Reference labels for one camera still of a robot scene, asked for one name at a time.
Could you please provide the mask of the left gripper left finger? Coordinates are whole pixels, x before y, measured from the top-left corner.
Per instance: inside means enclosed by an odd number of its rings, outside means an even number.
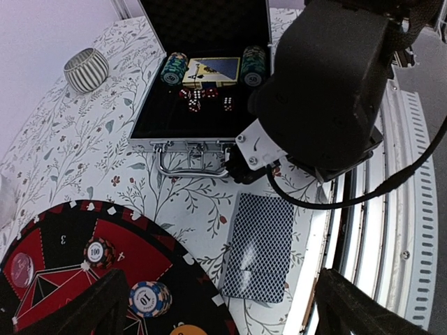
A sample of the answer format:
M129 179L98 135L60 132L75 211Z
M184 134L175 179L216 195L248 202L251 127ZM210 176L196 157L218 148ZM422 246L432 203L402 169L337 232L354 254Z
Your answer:
M125 273L109 271L63 308L21 334L123 334L130 288Z

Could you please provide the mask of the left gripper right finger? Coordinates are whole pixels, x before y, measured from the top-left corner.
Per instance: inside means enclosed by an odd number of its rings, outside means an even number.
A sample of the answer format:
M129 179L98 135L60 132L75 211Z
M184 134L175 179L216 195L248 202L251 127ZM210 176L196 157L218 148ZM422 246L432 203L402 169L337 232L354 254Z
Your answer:
M314 298L317 334L428 334L419 326L382 307L335 269L323 269Z

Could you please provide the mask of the red black 100 chip stack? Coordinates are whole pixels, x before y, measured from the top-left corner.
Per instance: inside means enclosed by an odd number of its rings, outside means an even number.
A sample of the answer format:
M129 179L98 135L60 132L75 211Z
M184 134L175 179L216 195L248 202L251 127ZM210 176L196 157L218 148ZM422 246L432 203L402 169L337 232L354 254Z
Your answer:
M115 247L102 237L92 237L83 250L84 259L92 268L107 269L115 261Z

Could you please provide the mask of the orange big blind button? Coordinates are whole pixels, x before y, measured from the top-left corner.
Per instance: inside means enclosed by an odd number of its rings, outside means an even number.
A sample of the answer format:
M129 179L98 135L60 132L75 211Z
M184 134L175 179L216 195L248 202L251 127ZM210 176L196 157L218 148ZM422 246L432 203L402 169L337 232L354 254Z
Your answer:
M195 325L180 325L174 328L170 335L207 335L207 333Z

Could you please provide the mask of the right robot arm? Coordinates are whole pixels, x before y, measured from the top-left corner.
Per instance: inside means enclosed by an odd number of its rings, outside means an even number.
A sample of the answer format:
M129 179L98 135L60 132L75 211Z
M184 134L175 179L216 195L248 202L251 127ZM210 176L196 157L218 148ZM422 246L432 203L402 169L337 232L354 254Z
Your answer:
M392 57L413 44L438 1L307 1L277 44L274 72L248 106L314 177L368 159Z

